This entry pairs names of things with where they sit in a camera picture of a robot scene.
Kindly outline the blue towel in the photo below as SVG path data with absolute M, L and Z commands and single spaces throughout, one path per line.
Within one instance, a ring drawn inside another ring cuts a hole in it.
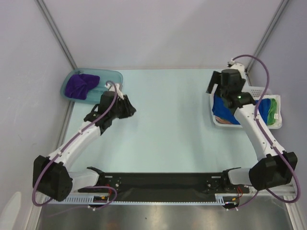
M 240 125 L 240 123 L 232 115 L 231 111 L 224 106 L 223 100 L 214 95 L 212 112 L 215 116 L 230 121 L 233 125 Z

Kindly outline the purple towel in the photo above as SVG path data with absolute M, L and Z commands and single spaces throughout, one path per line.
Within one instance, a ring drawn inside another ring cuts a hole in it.
M 64 95 L 72 98 L 85 100 L 90 90 L 98 86 L 100 77 L 91 74 L 74 74 L 67 81 Z

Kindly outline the green microfibre towel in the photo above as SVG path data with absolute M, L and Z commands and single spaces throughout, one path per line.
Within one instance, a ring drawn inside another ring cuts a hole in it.
M 274 125 L 278 118 L 277 106 L 278 106 L 277 101 L 273 98 L 270 99 L 270 107 L 268 110 L 268 116 L 267 116 L 267 122 L 266 122 L 268 126 Z

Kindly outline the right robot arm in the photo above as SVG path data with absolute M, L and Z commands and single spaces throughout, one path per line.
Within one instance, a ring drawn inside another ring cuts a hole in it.
M 251 168 L 225 170 L 227 177 L 221 180 L 225 192 L 233 192 L 239 184 L 266 190 L 291 182 L 297 165 L 294 152 L 287 152 L 272 135 L 263 121 L 256 101 L 243 91 L 245 79 L 237 69 L 214 71 L 207 93 L 222 99 L 224 106 L 240 123 L 247 134 L 258 162 Z

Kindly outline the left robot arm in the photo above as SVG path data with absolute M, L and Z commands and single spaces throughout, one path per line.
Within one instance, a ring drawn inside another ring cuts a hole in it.
M 47 157 L 39 155 L 34 160 L 33 190 L 56 200 L 63 201 L 72 191 L 92 188 L 100 192 L 106 181 L 102 171 L 88 167 L 83 171 L 71 172 L 70 169 L 82 152 L 98 139 L 115 119 L 128 118 L 136 109 L 127 95 L 105 91 L 73 137 Z

